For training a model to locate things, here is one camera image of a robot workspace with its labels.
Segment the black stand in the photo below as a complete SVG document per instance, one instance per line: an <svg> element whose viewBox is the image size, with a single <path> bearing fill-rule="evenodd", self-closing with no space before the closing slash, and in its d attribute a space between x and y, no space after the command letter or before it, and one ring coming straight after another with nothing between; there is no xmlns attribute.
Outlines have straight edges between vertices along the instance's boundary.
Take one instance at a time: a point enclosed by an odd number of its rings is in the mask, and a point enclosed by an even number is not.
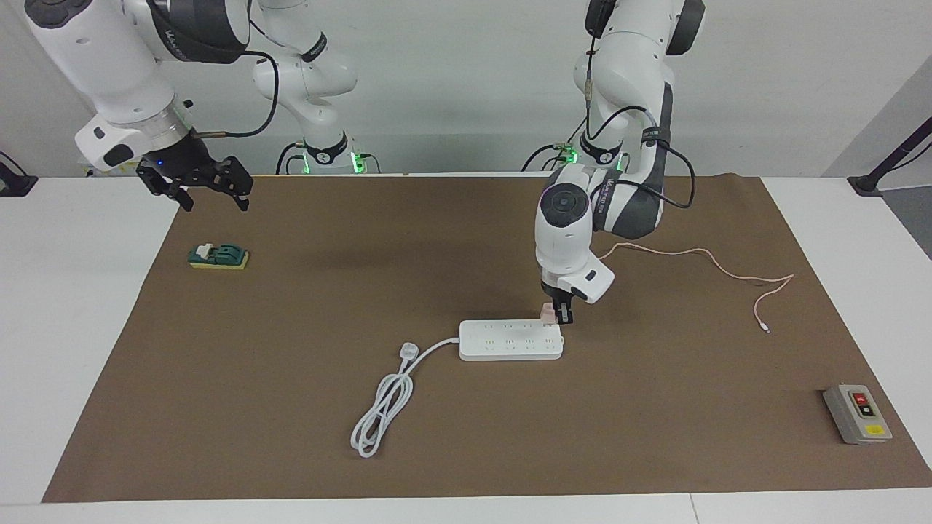
<svg viewBox="0 0 932 524"><path fill-rule="evenodd" d="M907 138L905 142L900 144L897 150L890 153L890 156L884 159L870 174L864 176L849 176L848 183L851 184L855 192L862 197L881 197L883 194L877 190L877 184L880 183L880 179L884 178L884 175L889 173L890 170L897 167L897 164L906 158L906 156L930 134L932 134L932 118L929 118L923 125L919 126L919 129L910 135L910 138Z"/></svg>
<svg viewBox="0 0 932 524"><path fill-rule="evenodd" d="M25 197L33 189L38 179L37 176L18 176L10 171L3 162L0 162L0 180L6 186L0 189L0 197Z"/></svg>

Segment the white power cord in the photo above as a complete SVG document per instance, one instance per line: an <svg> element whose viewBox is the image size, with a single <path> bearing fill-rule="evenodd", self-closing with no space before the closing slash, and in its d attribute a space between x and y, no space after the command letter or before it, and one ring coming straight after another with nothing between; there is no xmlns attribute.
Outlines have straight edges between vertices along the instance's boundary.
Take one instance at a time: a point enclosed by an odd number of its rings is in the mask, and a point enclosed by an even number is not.
<svg viewBox="0 0 932 524"><path fill-rule="evenodd" d="M376 454L382 443L382 436L389 430L389 424L404 409L404 405L414 392L411 372L427 355L446 344L459 344L459 338L441 340L430 346L418 356L418 346L411 342L402 344L402 364L398 373L390 373L378 384L376 400L363 417L356 422L356 427L349 436L349 445L359 451L359 456L368 459Z"/></svg>
<svg viewBox="0 0 932 524"><path fill-rule="evenodd" d="M780 290L782 290L784 287L787 287L787 284L789 283L789 281L793 280L793 277L796 276L795 274L791 274L785 277L780 277L778 279L765 279L763 277L744 277L741 275L735 275L729 270L723 268L721 264L719 263L719 261L715 258L715 256L712 255L711 251L705 248L702 248L702 247L687 249L686 251L657 251L655 249L644 247L642 245L637 245L632 242L618 242L615 245L611 246L611 249L609 250L608 253L605 253L603 256L600 256L598 259L602 260L603 258L608 258L609 255L614 253L615 250L620 247L624 247L628 249L636 249L636 250L644 251L647 253L653 253L655 255L676 256L676 255L688 255L690 253L702 253L702 254L708 255L708 257L712 259L712 263L715 264L716 267L719 268L722 273L725 273L726 275L732 277L733 279L736 279L739 281L751 281L751 282L762 282L762 283L780 283L780 285L776 289L768 291L767 293L764 293L761 296L758 296L758 299L754 301L754 308L753 308L754 318L757 320L758 325L761 327L764 333L770 333L770 326L768 326L767 324L764 323L763 320L761 320L761 316L758 314L758 305L760 305L761 300L764 300L765 297L779 293Z"/></svg>

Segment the gray switch box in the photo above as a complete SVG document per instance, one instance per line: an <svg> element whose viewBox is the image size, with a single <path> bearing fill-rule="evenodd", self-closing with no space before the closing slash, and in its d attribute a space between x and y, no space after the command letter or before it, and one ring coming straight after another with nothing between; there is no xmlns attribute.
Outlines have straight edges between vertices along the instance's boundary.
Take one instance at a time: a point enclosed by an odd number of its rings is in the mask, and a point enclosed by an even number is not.
<svg viewBox="0 0 932 524"><path fill-rule="evenodd" d="M867 386L842 384L822 397L846 443L876 444L893 438Z"/></svg>

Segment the power socket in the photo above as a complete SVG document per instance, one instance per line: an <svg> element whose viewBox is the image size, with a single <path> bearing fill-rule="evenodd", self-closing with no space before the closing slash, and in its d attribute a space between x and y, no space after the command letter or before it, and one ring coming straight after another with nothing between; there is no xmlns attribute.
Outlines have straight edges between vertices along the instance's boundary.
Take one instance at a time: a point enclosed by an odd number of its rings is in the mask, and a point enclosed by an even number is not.
<svg viewBox="0 0 932 524"><path fill-rule="evenodd" d="M459 358L466 361L554 360L563 354L558 324L540 320L465 320Z"/></svg>

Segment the pink plug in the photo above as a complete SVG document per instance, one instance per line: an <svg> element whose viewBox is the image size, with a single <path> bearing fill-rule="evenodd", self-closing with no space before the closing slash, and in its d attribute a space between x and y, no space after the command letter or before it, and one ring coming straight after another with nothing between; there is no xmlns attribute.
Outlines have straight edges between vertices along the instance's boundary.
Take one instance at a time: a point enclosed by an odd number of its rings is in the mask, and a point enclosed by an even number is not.
<svg viewBox="0 0 932 524"><path fill-rule="evenodd" d="M541 308L541 322L546 325L556 324L556 312L554 311L553 302L544 302Z"/></svg>

